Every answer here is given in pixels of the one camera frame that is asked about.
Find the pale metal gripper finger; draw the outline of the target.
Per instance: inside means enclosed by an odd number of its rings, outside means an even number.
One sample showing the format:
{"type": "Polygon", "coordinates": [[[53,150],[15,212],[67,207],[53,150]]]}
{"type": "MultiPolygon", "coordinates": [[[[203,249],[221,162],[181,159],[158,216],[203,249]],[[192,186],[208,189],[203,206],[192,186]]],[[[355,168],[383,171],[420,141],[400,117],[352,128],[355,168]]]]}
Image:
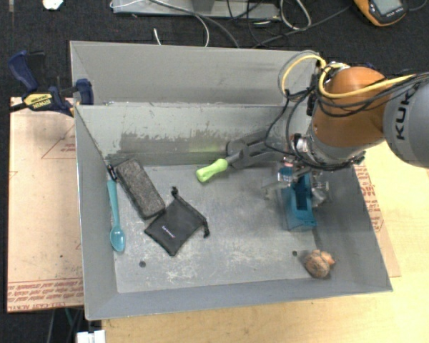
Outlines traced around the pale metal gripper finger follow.
{"type": "Polygon", "coordinates": [[[284,186],[285,182],[283,180],[274,179],[262,185],[262,195],[264,198],[273,198],[276,191],[282,189],[284,186]]]}

